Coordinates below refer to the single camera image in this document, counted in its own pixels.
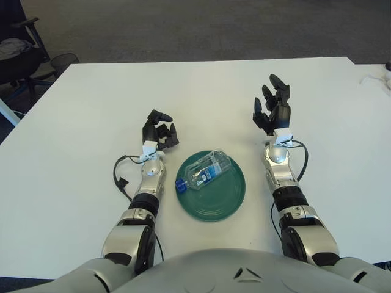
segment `chair backrest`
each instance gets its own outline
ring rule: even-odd
[[[11,24],[24,20],[26,15],[20,0],[0,0],[0,42],[7,38],[19,38],[34,45],[35,42],[25,27],[20,29],[10,27]]]

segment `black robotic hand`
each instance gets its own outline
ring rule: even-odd
[[[288,104],[290,97],[289,85],[284,84],[274,74],[270,74],[270,82],[276,90],[276,94],[273,96],[270,89],[265,85],[262,87],[262,93],[266,100],[266,108],[271,113],[269,116],[262,113],[261,101],[255,98],[252,119],[267,135],[272,136],[275,129],[289,127],[291,108]]]
[[[168,129],[165,124],[156,128],[155,125],[157,125],[160,121],[172,122],[172,118],[165,113],[152,110],[147,118],[147,122],[145,122],[145,125],[142,128],[142,142],[144,143],[146,140],[157,142],[158,150],[177,145],[179,140],[174,124],[171,124],[170,129]]]

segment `white cable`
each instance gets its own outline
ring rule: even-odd
[[[14,112],[14,113],[16,113],[16,114],[23,115],[23,116],[25,116],[25,115],[26,115],[26,113],[22,113],[22,112],[19,112],[19,111],[12,111],[12,112]]]
[[[380,81],[382,85],[382,90],[389,96],[391,96],[391,73],[387,73],[384,78],[377,78],[373,75],[366,75],[363,79],[361,79],[360,84],[364,84],[368,79],[373,79],[375,81]]]

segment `blue bottle cap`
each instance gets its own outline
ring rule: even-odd
[[[185,181],[182,178],[179,178],[178,180],[176,180],[175,186],[177,187],[180,194],[185,192],[188,189]]]

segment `floor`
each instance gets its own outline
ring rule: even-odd
[[[390,58],[389,0],[22,0],[52,57],[82,63],[348,56]],[[49,70],[46,64],[40,71]],[[11,101],[27,112],[29,95]],[[39,96],[46,88],[39,87]],[[0,115],[0,143],[13,126]],[[39,280],[0,278],[0,292]]]

